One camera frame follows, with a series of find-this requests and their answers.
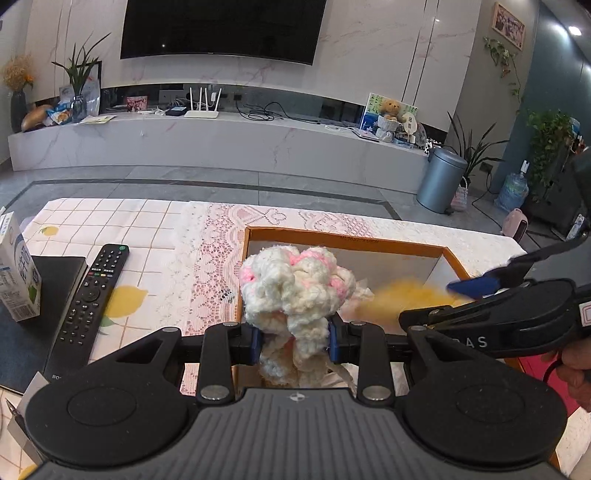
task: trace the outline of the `milk carton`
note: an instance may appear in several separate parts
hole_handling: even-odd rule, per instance
[[[0,299],[17,322],[39,315],[41,277],[13,212],[0,216]]]

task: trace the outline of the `marble wall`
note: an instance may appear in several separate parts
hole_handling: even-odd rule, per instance
[[[311,93],[364,104],[368,93],[412,99],[420,120],[447,130],[469,61],[480,0],[327,0],[314,64],[226,56],[121,60],[126,0],[34,0],[27,50],[39,68],[35,98],[66,82],[51,61],[111,32],[97,48],[103,87],[213,82]],[[158,28],[147,25],[146,28]]]

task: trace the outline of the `vase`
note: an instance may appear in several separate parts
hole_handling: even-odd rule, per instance
[[[86,118],[86,99],[83,95],[74,96],[70,104],[70,110],[72,112],[72,122],[75,124]]]
[[[27,116],[27,99],[25,92],[19,90],[12,93],[10,99],[10,124],[14,133],[21,131],[22,120]]]

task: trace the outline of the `gray trash can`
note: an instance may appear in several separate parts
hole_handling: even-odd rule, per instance
[[[429,167],[418,190],[417,201],[433,212],[444,213],[467,167],[466,160],[445,148],[431,150]]]

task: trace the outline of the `green plant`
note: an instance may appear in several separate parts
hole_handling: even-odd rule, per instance
[[[519,79],[519,75],[517,74],[517,66],[515,65],[515,58],[517,53],[511,53],[505,45],[496,40],[494,38],[483,37],[484,39],[484,48],[489,51],[491,54],[492,61],[495,62],[495,66],[501,66],[501,78],[505,78],[511,72],[515,75],[516,82],[510,82],[509,85],[511,89],[511,95],[517,97],[519,103],[523,101],[523,97],[521,96],[521,80]]]
[[[478,165],[480,165],[482,162],[484,162],[486,160],[504,161],[502,158],[498,158],[498,157],[484,157],[486,150],[488,150],[493,145],[499,145],[499,144],[507,143],[509,141],[509,140],[500,140],[498,142],[485,142],[485,138],[488,136],[489,133],[492,132],[492,130],[496,126],[496,123],[494,123],[490,126],[490,128],[484,133],[484,135],[481,136],[478,144],[474,147],[472,145],[472,138],[473,138],[472,130],[470,130],[470,132],[468,133],[468,136],[466,138],[466,134],[464,132],[464,127],[462,125],[462,121],[460,120],[460,118],[456,117],[457,118],[457,124],[456,124],[455,119],[449,114],[449,112],[447,113],[447,116],[449,117],[449,119],[452,122],[453,132],[456,134],[456,138],[457,138],[458,149],[456,150],[451,145],[446,145],[446,147],[453,150],[457,155],[460,155],[464,160],[466,160],[468,162],[468,167],[466,168],[466,172],[464,174],[468,183],[470,183],[470,175],[472,174],[472,171]]]
[[[92,33],[88,36],[86,41],[82,44],[80,50],[76,52],[76,44],[74,43],[74,50],[72,51],[72,57],[68,60],[70,61],[70,66],[66,67],[61,63],[56,61],[52,61],[54,65],[63,68],[68,77],[70,78],[70,84],[74,89],[74,95],[80,95],[82,92],[82,87],[86,83],[88,79],[88,75],[90,75],[90,71],[92,67],[98,64],[99,59],[95,57],[94,59],[90,58],[90,52],[96,47],[100,42],[102,42],[105,38],[107,38],[110,33],[107,33],[103,38],[101,38],[98,42],[96,42],[91,48],[86,51],[86,43],[90,40]]]
[[[534,129],[530,142],[531,167],[528,184],[533,199],[538,201],[536,189],[550,186],[549,167],[556,160],[560,149],[572,142],[574,134],[570,116],[560,110],[530,112],[527,124]]]

